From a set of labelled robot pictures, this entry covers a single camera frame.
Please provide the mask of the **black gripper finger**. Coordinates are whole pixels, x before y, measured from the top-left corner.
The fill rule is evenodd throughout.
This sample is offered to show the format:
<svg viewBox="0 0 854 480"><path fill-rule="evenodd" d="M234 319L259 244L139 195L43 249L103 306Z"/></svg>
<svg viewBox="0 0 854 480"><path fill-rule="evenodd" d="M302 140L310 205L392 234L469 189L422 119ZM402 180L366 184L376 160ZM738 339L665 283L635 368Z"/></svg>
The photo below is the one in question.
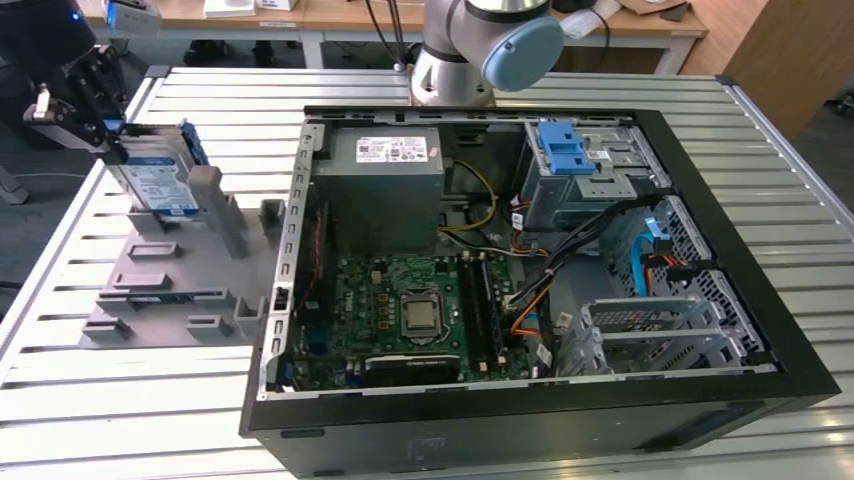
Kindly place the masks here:
<svg viewBox="0 0 854 480"><path fill-rule="evenodd" d="M106 163L124 163L128 153L119 135L107 129L103 120L88 120L80 109L40 87L35 103L23 113L24 124L72 150L87 150Z"/></svg>
<svg viewBox="0 0 854 480"><path fill-rule="evenodd" d="M128 89L120 55L110 44L91 51L63 68L64 100L83 115L83 120L107 132L118 133L126 122Z"/></svg>

